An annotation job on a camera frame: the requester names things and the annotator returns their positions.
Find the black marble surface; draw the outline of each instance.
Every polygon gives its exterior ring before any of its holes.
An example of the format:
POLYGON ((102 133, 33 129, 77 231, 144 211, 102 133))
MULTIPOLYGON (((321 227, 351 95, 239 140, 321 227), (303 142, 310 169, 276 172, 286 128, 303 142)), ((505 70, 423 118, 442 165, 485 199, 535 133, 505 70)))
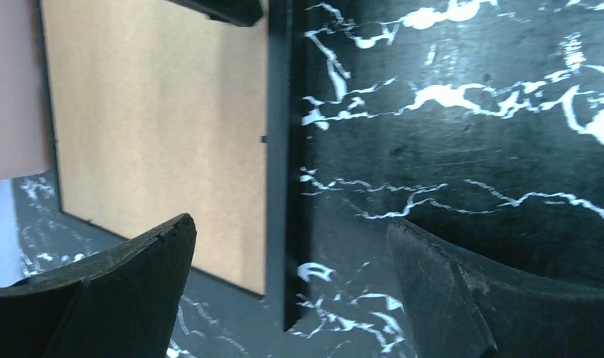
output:
MULTIPOLYGON (((304 317, 281 333, 193 272, 169 357, 414 357, 395 216, 604 286, 604 1, 310 1, 300 16, 304 317)), ((27 275, 121 242, 60 214, 54 184, 14 181, 27 275)))

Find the black plastic object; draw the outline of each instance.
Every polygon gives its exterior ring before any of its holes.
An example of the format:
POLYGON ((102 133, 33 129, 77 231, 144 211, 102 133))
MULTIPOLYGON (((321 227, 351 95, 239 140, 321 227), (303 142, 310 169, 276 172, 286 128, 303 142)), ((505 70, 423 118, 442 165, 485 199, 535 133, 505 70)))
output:
POLYGON ((165 357, 195 238, 183 214, 0 288, 0 357, 165 357))
POLYGON ((251 27, 262 18, 260 0, 169 0, 204 13, 215 21, 251 27))
POLYGON ((419 358, 604 357, 604 289, 505 266, 404 219, 388 244, 419 358))

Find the black frame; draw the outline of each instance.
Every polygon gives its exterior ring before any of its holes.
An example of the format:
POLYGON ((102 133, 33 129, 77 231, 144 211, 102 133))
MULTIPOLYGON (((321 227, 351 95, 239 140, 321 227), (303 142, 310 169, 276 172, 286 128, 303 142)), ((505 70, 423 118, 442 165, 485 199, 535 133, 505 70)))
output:
MULTIPOLYGON (((40 49, 40 63, 45 86, 45 117, 48 128, 50 155, 56 175, 54 190, 57 193, 58 211, 68 220, 80 222, 75 216, 62 211, 60 201, 60 179, 58 174, 57 141, 54 135, 54 121, 51 108, 47 51, 43 27, 41 0, 35 0, 35 28, 40 49)), ((218 277, 198 269, 192 270, 219 282, 232 286, 238 292, 238 300, 262 301, 270 309, 270 317, 275 324, 288 330, 298 319, 296 294, 301 291, 297 276, 298 262, 303 260, 299 250, 293 249, 298 242, 303 224, 301 217, 301 195, 298 168, 301 163, 302 145, 299 143, 301 122, 292 112, 292 83, 300 79, 300 74, 292 78, 292 35, 294 33, 293 0, 269 0, 268 10, 268 115, 267 135, 267 190, 266 190, 266 267, 265 294, 257 295, 242 287, 228 283, 218 277)), ((109 233, 95 227, 98 233, 109 233)))

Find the beige panel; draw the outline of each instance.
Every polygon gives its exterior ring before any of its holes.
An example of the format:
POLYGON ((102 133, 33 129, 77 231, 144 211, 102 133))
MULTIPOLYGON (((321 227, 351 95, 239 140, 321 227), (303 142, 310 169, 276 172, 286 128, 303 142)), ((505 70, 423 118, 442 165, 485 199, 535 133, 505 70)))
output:
POLYGON ((265 288, 266 21, 45 0, 63 210, 126 237, 195 218, 193 264, 265 288))
POLYGON ((49 168, 33 1, 0 0, 0 179, 49 168))

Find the light brown wood panel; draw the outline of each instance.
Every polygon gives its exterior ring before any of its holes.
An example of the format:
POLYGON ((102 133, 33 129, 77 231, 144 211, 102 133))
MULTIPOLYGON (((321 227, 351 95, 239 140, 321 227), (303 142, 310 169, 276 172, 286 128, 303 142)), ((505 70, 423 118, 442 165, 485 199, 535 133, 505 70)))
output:
POLYGON ((63 210, 125 237, 178 213, 193 265, 265 290, 266 21, 166 0, 45 0, 63 210))

